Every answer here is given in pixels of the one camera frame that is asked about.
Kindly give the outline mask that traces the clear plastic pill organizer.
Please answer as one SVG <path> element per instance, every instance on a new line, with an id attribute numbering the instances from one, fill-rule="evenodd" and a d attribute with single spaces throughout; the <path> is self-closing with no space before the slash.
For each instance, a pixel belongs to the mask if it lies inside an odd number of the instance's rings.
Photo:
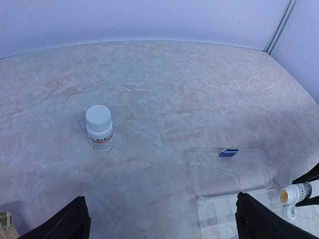
<path id="1" fill-rule="evenodd" d="M 183 152 L 194 185 L 201 237 L 238 238 L 235 213 L 239 192 L 248 193 L 277 216 L 283 207 L 260 149 L 190 148 Z"/>

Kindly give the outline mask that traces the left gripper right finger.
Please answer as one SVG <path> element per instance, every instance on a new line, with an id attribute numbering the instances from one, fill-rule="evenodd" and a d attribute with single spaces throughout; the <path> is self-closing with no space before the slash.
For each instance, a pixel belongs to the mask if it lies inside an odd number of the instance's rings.
<path id="1" fill-rule="evenodd" d="M 248 193 L 237 195 L 235 213 L 240 239 L 316 239 L 277 216 Z"/>

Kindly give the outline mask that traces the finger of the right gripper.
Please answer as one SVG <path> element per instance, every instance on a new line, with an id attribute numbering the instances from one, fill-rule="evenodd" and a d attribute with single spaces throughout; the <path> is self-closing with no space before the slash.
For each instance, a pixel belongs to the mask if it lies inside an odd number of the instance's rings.
<path id="1" fill-rule="evenodd" d="M 319 163 L 315 165 L 309 172 L 292 181 L 292 184 L 304 182 L 312 182 L 319 179 Z"/>
<path id="2" fill-rule="evenodd" d="M 303 193 L 300 194 L 300 200 L 295 204 L 296 207 L 302 206 L 311 206 L 311 205 L 318 205 L 319 204 L 319 197 L 315 196 L 311 198 L 312 193 L 309 192 L 307 194 Z"/>

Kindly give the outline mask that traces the white bottle cap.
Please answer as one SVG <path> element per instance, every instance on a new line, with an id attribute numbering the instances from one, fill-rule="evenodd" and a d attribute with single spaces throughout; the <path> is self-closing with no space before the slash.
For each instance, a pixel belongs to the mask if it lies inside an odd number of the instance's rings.
<path id="1" fill-rule="evenodd" d="M 284 205 L 283 218 L 286 221 L 292 221 L 297 218 L 297 209 L 294 205 Z"/>

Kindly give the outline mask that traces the white pill bottle with cap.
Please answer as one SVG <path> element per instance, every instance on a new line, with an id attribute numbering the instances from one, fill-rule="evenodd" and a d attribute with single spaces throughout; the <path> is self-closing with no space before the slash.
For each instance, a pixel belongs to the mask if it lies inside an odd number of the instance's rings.
<path id="1" fill-rule="evenodd" d="M 109 150 L 114 135 L 109 108 L 104 105 L 91 106 L 85 113 L 85 120 L 91 147 L 96 151 Z"/>

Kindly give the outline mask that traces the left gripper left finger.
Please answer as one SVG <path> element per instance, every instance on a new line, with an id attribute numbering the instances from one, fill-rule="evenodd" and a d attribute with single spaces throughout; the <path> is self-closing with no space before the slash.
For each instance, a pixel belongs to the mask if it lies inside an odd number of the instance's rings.
<path id="1" fill-rule="evenodd" d="M 78 196 L 58 213 L 21 239 L 88 239 L 91 217 L 84 196 Z"/>

